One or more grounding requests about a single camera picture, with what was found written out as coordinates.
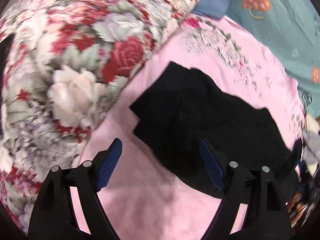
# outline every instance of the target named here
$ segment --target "black cloth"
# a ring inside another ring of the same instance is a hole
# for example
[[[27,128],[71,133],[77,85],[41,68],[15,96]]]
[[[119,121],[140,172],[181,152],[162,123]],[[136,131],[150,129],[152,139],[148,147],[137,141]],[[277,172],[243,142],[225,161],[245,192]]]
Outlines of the black cloth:
[[[199,155],[199,142],[207,138],[230,161],[249,169],[268,166],[286,200],[296,192],[294,171],[302,142],[286,148],[266,108],[255,109],[242,99],[223,93],[198,69],[171,62],[159,79],[130,109],[140,122],[134,134],[149,145],[160,162],[190,187],[222,198]],[[248,203],[250,191],[242,200]]]

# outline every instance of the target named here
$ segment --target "teal fabric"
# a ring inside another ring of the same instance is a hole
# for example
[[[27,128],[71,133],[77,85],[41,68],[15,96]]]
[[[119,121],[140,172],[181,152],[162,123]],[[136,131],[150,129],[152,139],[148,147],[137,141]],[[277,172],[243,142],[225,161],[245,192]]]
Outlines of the teal fabric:
[[[287,74],[298,80],[301,99],[311,103],[306,111],[320,116],[320,84],[311,82],[313,67],[320,70],[320,17],[310,0],[270,0],[272,8],[256,20],[241,0],[231,0],[226,15],[269,47]],[[260,11],[252,11],[260,16]]]

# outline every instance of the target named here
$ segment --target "floral fabric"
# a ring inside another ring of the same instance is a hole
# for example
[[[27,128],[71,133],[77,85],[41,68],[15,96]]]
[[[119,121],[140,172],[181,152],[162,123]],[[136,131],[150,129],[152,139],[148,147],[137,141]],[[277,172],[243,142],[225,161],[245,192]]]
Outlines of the floral fabric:
[[[41,182],[70,168],[122,88],[198,0],[20,0],[3,75],[0,199],[28,231]]]

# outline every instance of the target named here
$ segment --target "pink rose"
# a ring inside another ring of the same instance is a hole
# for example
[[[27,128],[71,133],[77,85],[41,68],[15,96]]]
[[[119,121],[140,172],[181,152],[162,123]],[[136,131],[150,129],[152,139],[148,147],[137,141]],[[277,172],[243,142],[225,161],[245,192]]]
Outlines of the pink rose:
[[[130,71],[142,60],[142,43],[137,37],[129,37],[126,41],[116,41],[110,60],[105,64],[102,75],[106,83],[115,76],[129,77]]]
[[[195,18],[186,19],[185,22],[189,24],[191,27],[194,27],[194,28],[200,27],[199,21]]]

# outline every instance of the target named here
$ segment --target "blue gripper pad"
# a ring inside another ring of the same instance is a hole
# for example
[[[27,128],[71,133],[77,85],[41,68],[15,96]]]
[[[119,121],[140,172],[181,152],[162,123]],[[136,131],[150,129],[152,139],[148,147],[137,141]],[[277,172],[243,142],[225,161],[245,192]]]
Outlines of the blue gripper pad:
[[[98,172],[96,190],[99,192],[103,187],[105,187],[110,177],[119,161],[119,158],[122,153],[122,142],[121,140],[117,140],[114,144],[114,147],[109,152],[108,156],[105,158],[101,168]]]
[[[213,155],[209,146],[204,140],[201,140],[200,142],[199,153],[204,162],[204,166],[209,173],[213,185],[220,191],[224,191],[224,170],[221,168],[216,157]]]

